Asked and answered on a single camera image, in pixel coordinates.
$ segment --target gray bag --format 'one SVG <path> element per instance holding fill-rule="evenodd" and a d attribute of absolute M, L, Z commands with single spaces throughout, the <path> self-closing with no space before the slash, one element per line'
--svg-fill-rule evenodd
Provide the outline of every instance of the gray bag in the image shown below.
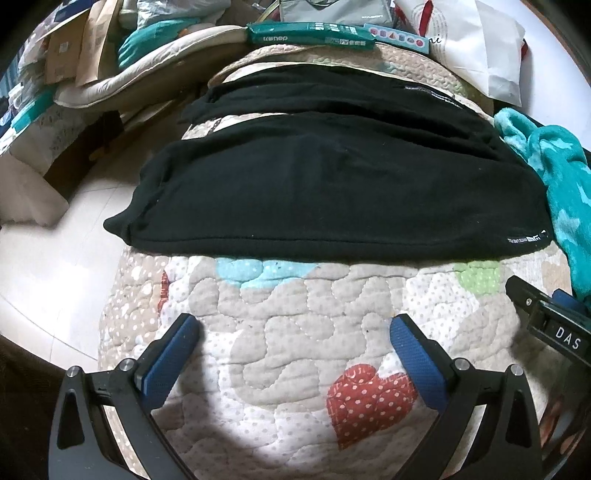
<path fill-rule="evenodd" d="M 393 24 L 389 0 L 281 0 L 279 9 L 282 22 Z"/>

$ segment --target red heart pattern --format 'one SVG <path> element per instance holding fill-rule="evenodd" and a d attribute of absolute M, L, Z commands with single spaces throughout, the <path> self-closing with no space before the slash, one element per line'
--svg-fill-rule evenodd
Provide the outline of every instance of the red heart pattern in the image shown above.
<path fill-rule="evenodd" d="M 380 378 L 371 365 L 348 368 L 326 399 L 339 450 L 397 424 L 413 409 L 417 397 L 406 374 Z"/>

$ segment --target teal fleece blanket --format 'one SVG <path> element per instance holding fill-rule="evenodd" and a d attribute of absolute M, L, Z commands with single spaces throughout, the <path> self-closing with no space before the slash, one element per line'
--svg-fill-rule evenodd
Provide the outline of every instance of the teal fleece blanket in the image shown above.
<path fill-rule="evenodd" d="M 554 234 L 569 258 L 573 292 L 591 306 L 591 171 L 583 147 L 565 128 L 537 127 L 512 108 L 495 115 L 495 127 L 548 188 Z"/>

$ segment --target tile floor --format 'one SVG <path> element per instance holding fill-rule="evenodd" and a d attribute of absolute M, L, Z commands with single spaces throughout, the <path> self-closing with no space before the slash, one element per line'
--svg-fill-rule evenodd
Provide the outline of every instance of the tile floor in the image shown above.
<path fill-rule="evenodd" d="M 3 226 L 0 333 L 60 367 L 96 370 L 100 314 L 124 247 L 103 221 L 127 207 L 144 162 L 180 139 L 177 118 L 171 114 L 97 162 L 54 228 Z"/>

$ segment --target black sweatshirt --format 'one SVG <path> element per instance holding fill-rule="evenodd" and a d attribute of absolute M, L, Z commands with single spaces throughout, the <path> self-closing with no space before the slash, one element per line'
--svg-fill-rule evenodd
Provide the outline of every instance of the black sweatshirt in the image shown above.
<path fill-rule="evenodd" d="M 184 116 L 251 112 L 289 115 L 170 144 L 105 228 L 161 254 L 305 261 L 512 257 L 551 240 L 534 170 L 438 90 L 296 65 L 215 87 Z"/>

